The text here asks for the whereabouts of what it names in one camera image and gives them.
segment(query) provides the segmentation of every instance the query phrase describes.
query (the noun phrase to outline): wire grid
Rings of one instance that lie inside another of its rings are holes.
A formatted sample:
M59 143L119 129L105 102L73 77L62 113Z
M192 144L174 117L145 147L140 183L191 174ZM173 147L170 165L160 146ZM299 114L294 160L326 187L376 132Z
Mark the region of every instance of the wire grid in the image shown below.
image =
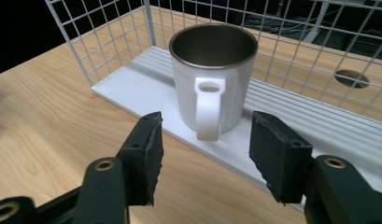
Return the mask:
M248 0L240 6L234 0L183 0L180 6L163 0L46 2L91 86L151 46L168 49L173 34L185 27L225 22L257 37L254 78L382 122L382 33L368 30L374 15L382 14L377 1L314 1L302 18L288 17L291 0L276 14L269 13L269 0L257 10ZM363 12L352 29L338 25L350 7ZM319 42L305 41L315 31ZM348 39L343 49L330 45L339 35Z

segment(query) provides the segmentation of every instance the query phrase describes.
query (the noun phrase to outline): mug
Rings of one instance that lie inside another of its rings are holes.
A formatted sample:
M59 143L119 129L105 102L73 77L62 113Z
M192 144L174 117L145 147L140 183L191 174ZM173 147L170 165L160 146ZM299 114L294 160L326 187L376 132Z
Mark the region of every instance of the mug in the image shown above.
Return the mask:
M229 24L185 28L170 40L179 114L198 140L217 141L241 119L258 42Z

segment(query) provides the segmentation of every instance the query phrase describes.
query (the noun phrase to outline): wire rack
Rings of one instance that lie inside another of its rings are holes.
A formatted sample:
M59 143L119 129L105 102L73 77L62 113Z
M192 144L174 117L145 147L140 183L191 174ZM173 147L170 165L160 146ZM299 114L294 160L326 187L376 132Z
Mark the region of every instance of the wire rack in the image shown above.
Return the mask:
M249 119L216 144L182 127L168 45L181 29L226 22L259 48L245 114L273 111L318 154L353 162L382 192L382 3L368 0L46 0L92 90L259 186Z

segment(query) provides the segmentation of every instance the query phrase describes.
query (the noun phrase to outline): white tray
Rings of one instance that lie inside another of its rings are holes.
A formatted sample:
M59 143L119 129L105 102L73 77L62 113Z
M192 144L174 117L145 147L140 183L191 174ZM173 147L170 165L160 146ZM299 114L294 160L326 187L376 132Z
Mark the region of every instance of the white tray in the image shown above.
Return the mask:
M301 95L251 80L243 118L215 143L201 142L177 111L167 50L152 47L101 80L92 90L142 117L162 111L163 130L252 183L265 181L248 156L251 116L259 110L278 116L313 146L313 156L334 155L352 162L368 183L382 192L382 123Z

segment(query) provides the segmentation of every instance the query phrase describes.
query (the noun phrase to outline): mug handle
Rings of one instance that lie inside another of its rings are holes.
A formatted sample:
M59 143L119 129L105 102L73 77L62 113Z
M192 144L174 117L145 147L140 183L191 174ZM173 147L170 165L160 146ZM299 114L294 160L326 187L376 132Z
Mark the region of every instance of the mug handle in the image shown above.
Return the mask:
M221 97L225 92L225 84L223 78L195 79L196 136L201 141L217 141L219 138Z

